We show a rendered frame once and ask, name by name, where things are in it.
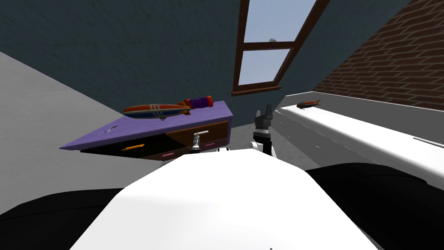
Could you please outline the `white cabinet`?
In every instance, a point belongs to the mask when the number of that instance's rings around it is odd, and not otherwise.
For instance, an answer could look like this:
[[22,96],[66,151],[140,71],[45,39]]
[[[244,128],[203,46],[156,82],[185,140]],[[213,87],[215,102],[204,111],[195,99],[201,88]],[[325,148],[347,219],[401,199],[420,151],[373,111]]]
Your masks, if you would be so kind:
[[[300,102],[320,104],[299,109]],[[320,92],[287,95],[276,108],[311,131],[444,190],[444,111]]]

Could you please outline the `brown framed window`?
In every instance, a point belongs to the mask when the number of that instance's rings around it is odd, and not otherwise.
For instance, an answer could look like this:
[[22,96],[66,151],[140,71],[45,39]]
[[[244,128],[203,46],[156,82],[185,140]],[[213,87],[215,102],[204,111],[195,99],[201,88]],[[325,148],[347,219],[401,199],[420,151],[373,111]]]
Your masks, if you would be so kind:
[[[281,89],[279,83],[282,77],[287,72],[293,59],[298,54],[304,42],[307,40],[311,31],[317,24],[319,18],[322,16],[326,7],[330,3],[330,0],[316,0],[314,2],[314,6],[311,8],[311,11],[308,14],[306,20],[304,21],[301,30],[299,31],[295,40],[282,41],[282,42],[252,42],[252,43],[244,42],[247,19],[248,19],[249,3],[250,0],[240,0],[232,96],[249,95],[261,92],[276,91]],[[260,50],[268,51],[268,50],[278,50],[278,49],[288,49],[289,52],[284,58],[273,81],[258,82],[246,85],[239,84],[243,52],[260,51]]]

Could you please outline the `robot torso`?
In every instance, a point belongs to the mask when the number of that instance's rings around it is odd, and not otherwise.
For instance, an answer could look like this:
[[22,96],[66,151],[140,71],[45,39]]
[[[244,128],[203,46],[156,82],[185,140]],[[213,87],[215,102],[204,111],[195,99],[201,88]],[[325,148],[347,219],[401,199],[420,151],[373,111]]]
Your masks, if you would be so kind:
[[302,169],[189,154],[119,192],[70,250],[378,250]]

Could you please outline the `purple desk with brown drawers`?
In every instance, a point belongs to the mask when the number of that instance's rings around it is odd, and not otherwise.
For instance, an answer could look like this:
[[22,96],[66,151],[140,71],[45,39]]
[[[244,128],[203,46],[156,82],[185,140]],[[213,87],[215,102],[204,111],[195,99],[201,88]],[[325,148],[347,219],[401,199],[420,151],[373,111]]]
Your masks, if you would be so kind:
[[[177,115],[165,120],[121,117],[61,147],[62,150],[167,161],[191,150],[207,151],[227,146],[233,113],[224,101],[213,107],[192,109],[190,115]],[[117,125],[109,133],[99,133]],[[193,134],[209,131],[199,137]]]

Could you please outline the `large red blue toy airship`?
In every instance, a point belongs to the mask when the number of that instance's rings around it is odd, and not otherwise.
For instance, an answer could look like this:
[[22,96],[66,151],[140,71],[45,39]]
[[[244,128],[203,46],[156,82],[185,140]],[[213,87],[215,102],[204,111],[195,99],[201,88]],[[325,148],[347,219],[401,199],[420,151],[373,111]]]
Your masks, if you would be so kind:
[[148,104],[128,107],[123,114],[133,119],[155,119],[165,120],[176,115],[190,115],[191,108],[185,102],[178,104]]

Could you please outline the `small red toy airship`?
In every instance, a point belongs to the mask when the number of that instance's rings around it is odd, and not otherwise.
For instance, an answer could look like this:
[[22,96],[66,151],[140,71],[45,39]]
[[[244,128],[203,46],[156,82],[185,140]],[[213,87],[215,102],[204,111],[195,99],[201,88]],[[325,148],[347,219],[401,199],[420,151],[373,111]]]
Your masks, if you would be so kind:
[[317,101],[306,101],[306,102],[300,102],[296,105],[297,108],[299,109],[307,109],[307,108],[311,108],[311,107],[315,107],[317,105],[320,104],[320,100]]

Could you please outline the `red purple ribbed toy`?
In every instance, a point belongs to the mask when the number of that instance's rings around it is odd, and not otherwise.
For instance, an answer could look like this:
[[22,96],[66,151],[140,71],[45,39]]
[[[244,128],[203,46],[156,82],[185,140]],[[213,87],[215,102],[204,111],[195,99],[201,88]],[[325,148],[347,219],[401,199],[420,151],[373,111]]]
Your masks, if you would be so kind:
[[182,102],[177,103],[177,105],[188,106],[191,109],[202,109],[213,107],[212,96],[208,95],[200,99],[185,99]]

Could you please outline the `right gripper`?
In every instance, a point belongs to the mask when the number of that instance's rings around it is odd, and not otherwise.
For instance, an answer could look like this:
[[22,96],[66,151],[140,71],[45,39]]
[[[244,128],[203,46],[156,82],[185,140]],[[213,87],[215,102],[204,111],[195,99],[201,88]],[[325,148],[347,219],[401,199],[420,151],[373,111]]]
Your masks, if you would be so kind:
[[271,104],[266,105],[265,116],[261,116],[261,111],[257,110],[255,118],[255,131],[256,132],[267,132],[271,126],[271,121],[273,119],[273,109]]

